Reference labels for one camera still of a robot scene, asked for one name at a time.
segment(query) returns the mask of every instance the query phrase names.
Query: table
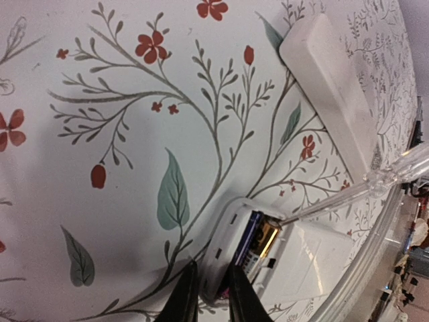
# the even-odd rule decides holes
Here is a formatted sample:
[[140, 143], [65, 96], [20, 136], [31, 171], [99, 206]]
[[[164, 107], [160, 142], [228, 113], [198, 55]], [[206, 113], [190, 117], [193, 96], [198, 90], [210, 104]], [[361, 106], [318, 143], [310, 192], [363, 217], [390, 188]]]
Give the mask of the table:
[[[382, 167], [412, 130], [396, 0], [4, 1], [0, 12], [0, 321], [153, 321], [228, 200], [295, 213], [352, 184], [273, 48], [299, 19], [324, 12], [339, 31]], [[345, 270], [386, 198], [317, 219], [353, 238]], [[305, 322], [325, 299], [267, 311]]]

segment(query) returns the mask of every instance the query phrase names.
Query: black slot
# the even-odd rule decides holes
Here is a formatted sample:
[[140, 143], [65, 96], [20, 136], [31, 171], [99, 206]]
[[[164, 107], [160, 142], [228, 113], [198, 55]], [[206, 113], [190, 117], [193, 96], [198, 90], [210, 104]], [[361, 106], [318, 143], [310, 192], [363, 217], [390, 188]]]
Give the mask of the black slot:
[[272, 269], [275, 265], [275, 261], [275, 258], [270, 258], [267, 267]]
[[236, 218], [237, 218], [237, 214], [234, 214], [234, 217], [233, 217], [233, 219], [231, 220], [231, 222], [229, 224], [232, 225], [234, 223], [234, 221], [235, 221]]
[[219, 259], [219, 256], [221, 255], [221, 253], [222, 253], [222, 249], [221, 249], [221, 248], [219, 248], [219, 249], [217, 250], [216, 257], [215, 257], [217, 260]]

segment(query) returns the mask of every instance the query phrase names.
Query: small red flower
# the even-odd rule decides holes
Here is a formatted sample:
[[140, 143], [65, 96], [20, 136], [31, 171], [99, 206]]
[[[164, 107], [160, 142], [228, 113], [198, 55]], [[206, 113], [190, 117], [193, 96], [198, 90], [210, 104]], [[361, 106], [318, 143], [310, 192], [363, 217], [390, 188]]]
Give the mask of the small red flower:
[[6, 150], [7, 147], [7, 135], [14, 146], [20, 146], [27, 139], [25, 134], [21, 131], [15, 131], [24, 122], [24, 111], [22, 109], [16, 109], [9, 120], [9, 125], [6, 124], [3, 114], [0, 113], [0, 129], [4, 129], [4, 132], [0, 133], [0, 152]]
[[341, 187], [341, 190], [347, 189], [350, 187], [350, 183], [347, 182], [347, 180], [344, 180], [343, 182], [343, 186]]
[[228, 11], [228, 5], [222, 0], [202, 0], [202, 3], [196, 6], [196, 10], [201, 18], [206, 18], [210, 12], [215, 20], [221, 21], [222, 13]]
[[103, 189], [106, 182], [106, 169], [101, 164], [97, 164], [91, 171], [91, 183], [94, 188]]
[[159, 112], [161, 111], [161, 107], [162, 107], [162, 103], [154, 102], [154, 103], [152, 104], [152, 108], [151, 108], [151, 110], [152, 110], [152, 111], [155, 111], [156, 113], [159, 113]]
[[56, 55], [57, 58], [66, 59], [68, 55], [68, 49], [58, 49], [58, 53]]
[[179, 110], [177, 109], [177, 105], [176, 104], [173, 104], [173, 105], [169, 106], [168, 109], [170, 110], [170, 114], [171, 115], [179, 113]]
[[253, 59], [255, 59], [255, 53], [251, 46], [247, 45], [244, 51], [244, 61], [248, 65], [252, 65]]
[[153, 64], [158, 57], [166, 59], [167, 50], [160, 45], [164, 41], [164, 36], [157, 30], [154, 30], [152, 38], [148, 35], [140, 35], [138, 37], [140, 45], [135, 49], [135, 54], [139, 57], [145, 55], [145, 63]]
[[316, 144], [313, 142], [313, 136], [309, 135], [308, 138], [304, 136], [302, 139], [302, 144], [304, 144], [304, 149], [302, 149], [301, 157], [303, 160], [306, 158], [311, 158], [313, 156], [313, 150]]

